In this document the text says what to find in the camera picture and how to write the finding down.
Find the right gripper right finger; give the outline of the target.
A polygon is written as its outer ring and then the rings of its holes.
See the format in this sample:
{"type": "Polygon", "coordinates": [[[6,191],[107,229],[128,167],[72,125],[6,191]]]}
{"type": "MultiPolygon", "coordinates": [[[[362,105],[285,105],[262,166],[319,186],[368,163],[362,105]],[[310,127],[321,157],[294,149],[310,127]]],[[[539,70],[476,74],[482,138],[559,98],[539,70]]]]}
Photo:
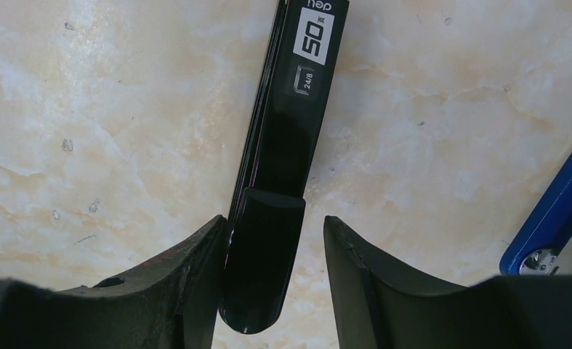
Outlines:
{"type": "Polygon", "coordinates": [[[494,276],[460,286],[323,224],[341,348],[572,348],[572,276],[494,276]]]}

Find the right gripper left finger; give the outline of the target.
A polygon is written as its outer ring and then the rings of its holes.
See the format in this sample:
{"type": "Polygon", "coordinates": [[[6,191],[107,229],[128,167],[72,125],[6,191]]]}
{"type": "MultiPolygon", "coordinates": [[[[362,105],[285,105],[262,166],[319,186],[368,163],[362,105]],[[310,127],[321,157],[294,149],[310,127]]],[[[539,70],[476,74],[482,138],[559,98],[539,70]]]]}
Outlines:
{"type": "Polygon", "coordinates": [[[210,348],[227,221],[92,287],[0,279],[0,348],[210,348]]]}

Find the blue stapler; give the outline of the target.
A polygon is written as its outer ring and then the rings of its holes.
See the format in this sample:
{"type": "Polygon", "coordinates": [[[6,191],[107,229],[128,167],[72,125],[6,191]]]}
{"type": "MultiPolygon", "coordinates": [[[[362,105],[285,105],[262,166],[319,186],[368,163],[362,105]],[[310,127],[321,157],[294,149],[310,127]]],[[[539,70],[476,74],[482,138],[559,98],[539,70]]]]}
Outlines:
{"type": "Polygon", "coordinates": [[[572,237],[572,152],[499,261],[504,275],[555,275],[572,237]]]}

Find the black stapler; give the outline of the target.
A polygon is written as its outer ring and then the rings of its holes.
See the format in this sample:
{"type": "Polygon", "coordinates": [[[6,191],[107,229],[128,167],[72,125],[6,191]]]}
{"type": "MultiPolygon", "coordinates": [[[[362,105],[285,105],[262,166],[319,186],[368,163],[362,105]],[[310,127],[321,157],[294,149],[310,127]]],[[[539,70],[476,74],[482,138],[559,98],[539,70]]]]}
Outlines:
{"type": "Polygon", "coordinates": [[[242,334],[281,314],[349,5],[279,1],[275,9],[228,215],[219,314],[242,334]]]}

